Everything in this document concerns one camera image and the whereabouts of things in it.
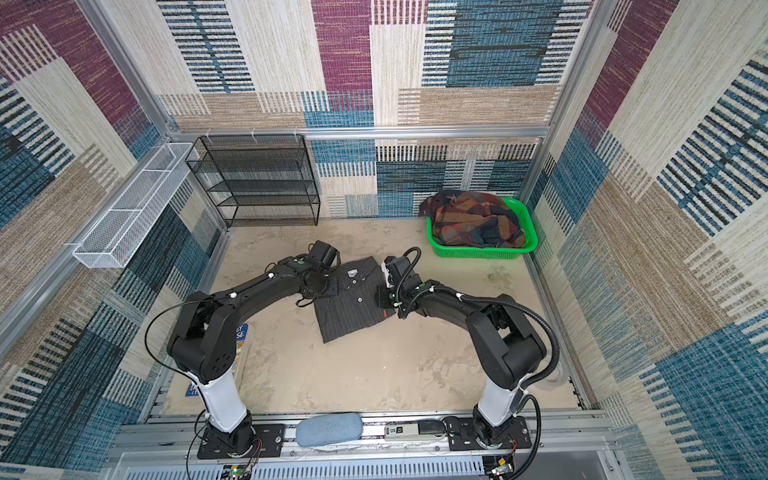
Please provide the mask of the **grey pinstriped long sleeve shirt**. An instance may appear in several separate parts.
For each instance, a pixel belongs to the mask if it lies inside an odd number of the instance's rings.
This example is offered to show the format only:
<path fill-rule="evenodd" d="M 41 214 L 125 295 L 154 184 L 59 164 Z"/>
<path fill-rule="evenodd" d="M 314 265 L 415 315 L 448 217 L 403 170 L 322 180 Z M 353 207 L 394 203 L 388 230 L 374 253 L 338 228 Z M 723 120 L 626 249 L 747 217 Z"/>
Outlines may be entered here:
<path fill-rule="evenodd" d="M 393 316 L 395 310 L 378 302 L 386 282 L 379 263 L 371 256 L 340 265 L 330 274 L 330 290 L 313 306 L 322 341 L 327 344 Z"/>

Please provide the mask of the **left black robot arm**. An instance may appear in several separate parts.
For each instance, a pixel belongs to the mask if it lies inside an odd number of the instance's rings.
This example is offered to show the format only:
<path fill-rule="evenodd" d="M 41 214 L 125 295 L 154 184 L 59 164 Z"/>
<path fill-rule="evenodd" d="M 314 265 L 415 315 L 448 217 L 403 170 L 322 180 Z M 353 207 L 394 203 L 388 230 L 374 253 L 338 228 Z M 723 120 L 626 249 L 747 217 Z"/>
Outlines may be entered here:
<path fill-rule="evenodd" d="M 201 396 L 208 414 L 206 439 L 224 455 L 242 457 L 256 441 L 251 414 L 234 380 L 237 330 L 286 297 L 320 297 L 339 265 L 338 250 L 316 241 L 308 252 L 286 257 L 239 286 L 212 294 L 195 292 L 180 308 L 167 353 Z"/>

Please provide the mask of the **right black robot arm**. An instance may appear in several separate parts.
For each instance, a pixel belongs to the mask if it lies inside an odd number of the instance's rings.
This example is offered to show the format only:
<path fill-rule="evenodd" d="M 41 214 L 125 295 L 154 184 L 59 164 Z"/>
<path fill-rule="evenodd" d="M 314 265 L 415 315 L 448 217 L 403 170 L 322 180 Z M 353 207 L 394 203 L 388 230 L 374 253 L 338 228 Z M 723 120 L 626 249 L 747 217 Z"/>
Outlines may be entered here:
<path fill-rule="evenodd" d="M 486 385 L 473 410 L 477 442 L 484 448 L 503 444 L 524 405 L 528 387 L 557 367 L 560 345 L 554 329 L 536 312 L 509 295 L 479 297 L 414 272 L 406 254 L 381 263 L 385 285 L 377 301 L 401 318 L 415 312 L 465 329 L 471 338 Z"/>

